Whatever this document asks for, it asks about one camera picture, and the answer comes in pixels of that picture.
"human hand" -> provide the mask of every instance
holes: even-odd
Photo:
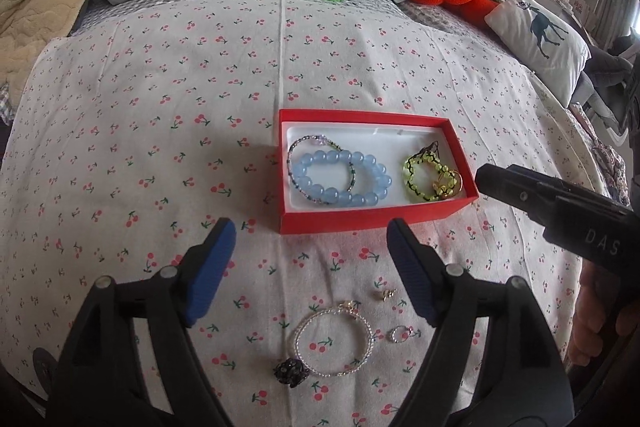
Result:
[[[575,365],[588,365],[591,358],[597,357],[602,351],[602,339],[598,332],[607,318],[606,304],[596,294],[596,285],[602,277],[606,277],[602,268],[583,260],[580,293],[575,301],[574,325],[567,348],[569,360]],[[640,300],[620,311],[616,320],[616,332],[620,336],[629,335],[639,323]]]

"white pillowcase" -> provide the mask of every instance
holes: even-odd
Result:
[[[568,107],[591,52],[571,26],[534,0],[508,0],[484,20],[518,60]]]

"black device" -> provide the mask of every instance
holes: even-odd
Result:
[[[545,225],[548,240],[571,246],[621,275],[626,281],[623,287],[628,288],[622,303],[638,295],[635,277],[625,278],[633,273],[632,245],[640,231],[633,212],[583,188],[516,166],[485,165],[478,170],[477,181],[482,192],[513,203]],[[574,207],[582,214],[568,212]],[[558,233],[561,220],[575,216],[580,217],[580,226],[568,228],[575,237]],[[598,237],[600,229],[592,233],[597,225],[592,227],[591,221],[618,232],[615,247],[608,240],[608,248],[599,246],[596,238],[584,240]],[[60,361],[56,363],[43,349],[34,352],[36,373],[50,394],[46,419],[32,418],[32,425],[231,426],[211,392],[186,328],[207,312],[235,237],[233,223],[219,219],[205,242],[190,248],[177,267],[165,266],[139,282],[116,284],[110,277],[98,278]],[[511,277],[505,284],[476,280],[459,265],[445,266],[401,219],[389,223],[386,241],[414,309],[436,328],[392,427],[564,427],[572,421],[576,390],[572,393],[553,336],[525,280]],[[173,414],[149,402],[133,317],[148,321]],[[478,317],[489,317],[478,384],[471,404],[452,414]]]

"bed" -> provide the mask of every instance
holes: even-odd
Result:
[[[278,110],[449,118],[474,172],[487,162],[517,163],[606,193],[577,122],[507,49],[446,10],[422,10],[424,24],[407,15],[420,9],[401,7],[98,3],[71,36],[51,41],[28,78],[2,163],[7,370],[42,394],[31,353],[40,346],[59,355],[97,277],[149,277],[229,217],[236,251],[190,335],[235,425],[388,425],[433,330],[408,302],[383,230],[278,234]],[[486,197],[412,229],[446,263],[479,279],[524,277],[564,354],[576,256],[546,243],[523,213]],[[397,289],[391,301],[381,301],[383,289]],[[296,326],[347,299],[373,325],[370,361],[349,377],[279,384],[273,367],[290,355]],[[386,339],[397,325],[413,331],[401,344]],[[153,403],[169,410],[143,323],[136,333]],[[473,393],[485,334],[478,321],[460,407]],[[318,363],[358,363],[348,328],[321,323],[306,341],[325,347],[314,354]]]

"gold charm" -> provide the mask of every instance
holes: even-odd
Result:
[[[349,311],[354,311],[356,309],[356,301],[345,301],[340,306],[347,308]]]
[[[383,301],[386,301],[387,299],[390,299],[391,297],[393,297],[395,293],[396,293],[396,289],[395,288],[393,288],[392,290],[384,290],[384,291],[380,292],[380,298]]]

